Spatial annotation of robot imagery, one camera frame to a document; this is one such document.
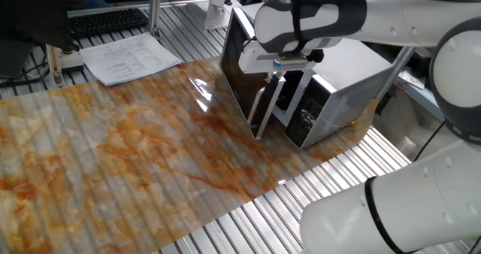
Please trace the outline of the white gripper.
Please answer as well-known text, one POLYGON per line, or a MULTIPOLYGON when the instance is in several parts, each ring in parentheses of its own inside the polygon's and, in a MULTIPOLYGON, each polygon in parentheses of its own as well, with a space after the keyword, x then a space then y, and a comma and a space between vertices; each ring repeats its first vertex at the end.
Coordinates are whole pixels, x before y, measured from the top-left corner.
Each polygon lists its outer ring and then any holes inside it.
POLYGON ((286 74, 285 71, 311 69, 317 63, 319 63, 319 49, 307 54, 268 53, 255 40, 249 40, 243 45, 238 60, 239 67, 245 74, 268 72, 266 83, 270 83, 275 74, 278 79, 281 79, 286 74))

